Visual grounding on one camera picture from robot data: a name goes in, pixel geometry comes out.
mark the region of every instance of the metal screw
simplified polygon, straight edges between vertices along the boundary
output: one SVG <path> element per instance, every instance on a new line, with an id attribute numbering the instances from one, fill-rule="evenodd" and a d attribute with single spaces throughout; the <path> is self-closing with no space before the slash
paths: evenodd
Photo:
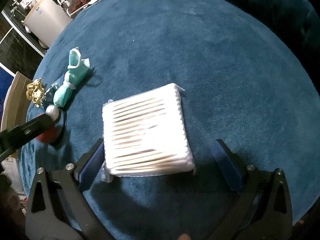
<path id="1" fill-rule="evenodd" d="M 75 167 L 75 165 L 73 163 L 69 163 L 69 164 L 66 165 L 66 169 L 68 171 L 71 171 L 74 167 Z"/>
<path id="2" fill-rule="evenodd" d="M 28 135 L 29 133 L 31 133 L 31 130 L 30 130 L 30 129 L 26 129 L 26 130 L 24 131 L 24 134 L 25 134 L 25 135 Z"/>
<path id="3" fill-rule="evenodd" d="M 41 174 L 42 172 L 44 172 L 44 168 L 39 168 L 39 169 L 37 169 L 37 173 L 38 173 L 38 174 Z"/>
<path id="4" fill-rule="evenodd" d="M 248 171 L 254 171 L 256 169 L 256 167 L 253 164 L 248 164 L 247 165 L 247 170 Z"/>
<path id="5" fill-rule="evenodd" d="M 282 175 L 282 173 L 283 173 L 283 172 L 282 172 L 282 170 L 281 170 L 281 169 L 279 169 L 279 168 L 278 168 L 278 169 L 276 169 L 276 172 L 278 173 L 278 175 Z"/>

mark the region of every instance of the white ball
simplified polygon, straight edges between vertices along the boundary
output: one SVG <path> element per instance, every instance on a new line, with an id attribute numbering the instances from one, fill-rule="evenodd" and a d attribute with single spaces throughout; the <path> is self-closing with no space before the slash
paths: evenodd
<path id="1" fill-rule="evenodd" d="M 60 110 L 55 105 L 49 105 L 45 111 L 45 113 L 51 117 L 52 121 L 56 121 L 59 118 Z"/>

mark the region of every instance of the gold bow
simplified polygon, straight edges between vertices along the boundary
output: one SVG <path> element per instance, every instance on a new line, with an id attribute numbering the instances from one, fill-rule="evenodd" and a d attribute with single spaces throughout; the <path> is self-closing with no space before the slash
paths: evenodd
<path id="1" fill-rule="evenodd" d="M 40 106 L 41 99 L 44 95 L 43 84 L 41 83 L 41 78 L 36 79 L 32 83 L 27 85 L 27 99 L 32 100 L 36 107 Z"/>

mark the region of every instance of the bed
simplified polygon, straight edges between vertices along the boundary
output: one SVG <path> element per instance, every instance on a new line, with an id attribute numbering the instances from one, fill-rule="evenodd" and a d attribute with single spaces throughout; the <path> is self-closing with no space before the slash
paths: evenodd
<path id="1" fill-rule="evenodd" d="M 102 105 L 174 82 L 197 173 L 102 182 L 84 197 L 116 239 L 203 239 L 234 203 L 212 155 L 221 138 L 246 163 L 284 170 L 295 223 L 320 195 L 320 98 L 290 49 L 225 0 L 99 0 L 57 38 L 35 78 L 47 86 L 79 47 L 93 73 L 66 106 L 55 147 L 22 148 L 28 194 L 35 170 L 77 161 L 102 137 Z M 27 120 L 43 110 L 30 105 Z"/>

